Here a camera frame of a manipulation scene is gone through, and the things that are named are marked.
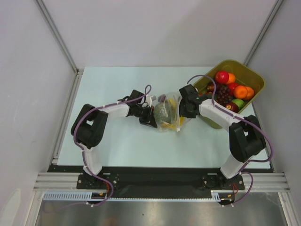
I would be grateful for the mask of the green netted fake melon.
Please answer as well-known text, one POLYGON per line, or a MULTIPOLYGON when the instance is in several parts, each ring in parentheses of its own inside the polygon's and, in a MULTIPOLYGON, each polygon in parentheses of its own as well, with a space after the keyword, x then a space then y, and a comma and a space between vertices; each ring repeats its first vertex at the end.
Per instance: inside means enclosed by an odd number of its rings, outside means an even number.
POLYGON ((154 117, 156 122, 162 123, 164 121, 171 121, 171 114, 168 102, 158 103, 154 107, 154 117))

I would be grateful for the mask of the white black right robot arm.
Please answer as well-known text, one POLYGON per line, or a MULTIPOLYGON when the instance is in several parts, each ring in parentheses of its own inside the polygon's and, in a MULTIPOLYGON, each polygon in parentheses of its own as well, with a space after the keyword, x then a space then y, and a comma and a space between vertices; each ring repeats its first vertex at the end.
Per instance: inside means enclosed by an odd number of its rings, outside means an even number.
POLYGON ((209 118, 229 133, 230 155, 220 168, 231 179, 241 172, 250 160, 266 148, 266 141, 258 119, 243 117, 216 103, 210 95, 199 95, 192 85, 179 89, 179 115, 194 119, 201 115, 209 118))

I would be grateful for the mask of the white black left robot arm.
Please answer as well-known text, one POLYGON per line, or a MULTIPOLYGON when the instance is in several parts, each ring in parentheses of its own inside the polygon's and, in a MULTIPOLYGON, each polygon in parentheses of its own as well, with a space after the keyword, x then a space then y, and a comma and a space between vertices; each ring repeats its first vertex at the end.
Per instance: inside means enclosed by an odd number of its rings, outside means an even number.
POLYGON ((87 174, 98 175, 102 170, 101 161, 94 148, 101 142, 108 120, 134 116, 141 125, 157 128, 153 105, 156 99, 149 95, 149 91, 142 93, 134 89, 129 96, 112 104, 100 107, 83 105, 71 128, 71 135, 75 145, 81 149, 83 169, 87 174))

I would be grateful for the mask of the dark red fake apple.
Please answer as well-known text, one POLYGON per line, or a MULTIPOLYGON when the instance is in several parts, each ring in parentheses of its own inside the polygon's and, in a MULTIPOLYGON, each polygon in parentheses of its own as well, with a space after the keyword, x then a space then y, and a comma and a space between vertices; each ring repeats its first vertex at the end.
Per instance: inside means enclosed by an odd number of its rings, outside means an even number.
POLYGON ((225 106, 228 110, 238 113, 239 112, 239 106, 235 104, 234 102, 230 102, 225 106))

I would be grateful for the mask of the yellow fake banana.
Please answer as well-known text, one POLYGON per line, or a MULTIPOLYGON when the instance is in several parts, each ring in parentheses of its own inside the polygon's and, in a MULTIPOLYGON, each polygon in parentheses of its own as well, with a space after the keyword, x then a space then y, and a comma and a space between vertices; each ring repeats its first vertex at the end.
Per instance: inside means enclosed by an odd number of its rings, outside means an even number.
POLYGON ((167 102, 170 110, 175 112, 177 110, 178 102, 173 98, 169 98, 167 102))

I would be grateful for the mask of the clear zip top bag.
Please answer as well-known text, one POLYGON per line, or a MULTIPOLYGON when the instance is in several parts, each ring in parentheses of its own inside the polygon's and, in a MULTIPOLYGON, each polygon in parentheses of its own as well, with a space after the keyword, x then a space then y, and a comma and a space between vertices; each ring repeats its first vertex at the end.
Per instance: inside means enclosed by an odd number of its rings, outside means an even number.
POLYGON ((181 100, 181 95, 176 92, 162 94, 157 97, 154 102, 153 113, 159 131, 174 130, 179 132, 190 121, 190 119, 179 114, 181 100))

